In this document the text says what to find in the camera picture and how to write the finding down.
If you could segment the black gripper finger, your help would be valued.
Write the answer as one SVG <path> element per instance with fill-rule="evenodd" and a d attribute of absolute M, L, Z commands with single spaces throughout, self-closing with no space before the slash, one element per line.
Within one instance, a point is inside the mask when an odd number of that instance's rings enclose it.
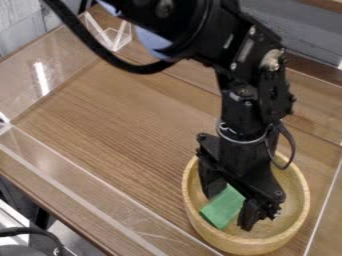
<path fill-rule="evenodd" d="M 206 199 L 212 199 L 227 187 L 221 166 L 210 159 L 198 158 L 197 172 L 201 191 Z"/>
<path fill-rule="evenodd" d="M 267 217 L 265 210 L 255 199 L 245 199 L 237 216 L 237 226 L 251 231 L 255 223 Z"/>

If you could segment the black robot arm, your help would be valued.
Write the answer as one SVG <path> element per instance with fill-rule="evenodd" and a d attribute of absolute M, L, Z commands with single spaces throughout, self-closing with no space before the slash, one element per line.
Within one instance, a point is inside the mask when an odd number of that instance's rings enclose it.
<path fill-rule="evenodd" d="M 275 219 L 285 193 L 271 168 L 280 137 L 291 138 L 281 119 L 295 97 L 285 79 L 279 36 L 243 13 L 237 0 L 100 0 L 136 26 L 138 39 L 162 63 L 192 59 L 214 72 L 221 110 L 213 135 L 197 135 L 197 172 L 209 204 L 200 210 L 221 229 L 231 215 L 225 193 L 237 192 L 237 226 Z"/>

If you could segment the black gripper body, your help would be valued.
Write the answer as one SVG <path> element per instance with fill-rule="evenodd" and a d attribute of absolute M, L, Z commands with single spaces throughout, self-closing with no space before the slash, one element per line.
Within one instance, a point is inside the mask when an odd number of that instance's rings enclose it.
<path fill-rule="evenodd" d="M 265 135 L 255 141 L 231 141 L 221 135 L 205 133 L 197 135 L 197 159 L 204 157 L 221 166 L 227 184 L 245 199 L 259 202 L 265 210 L 265 218 L 271 220 L 285 200 L 285 193 L 271 173 L 271 166 L 285 169 L 273 160 L 277 138 L 283 132 L 283 126 L 276 124 L 265 129 Z"/>

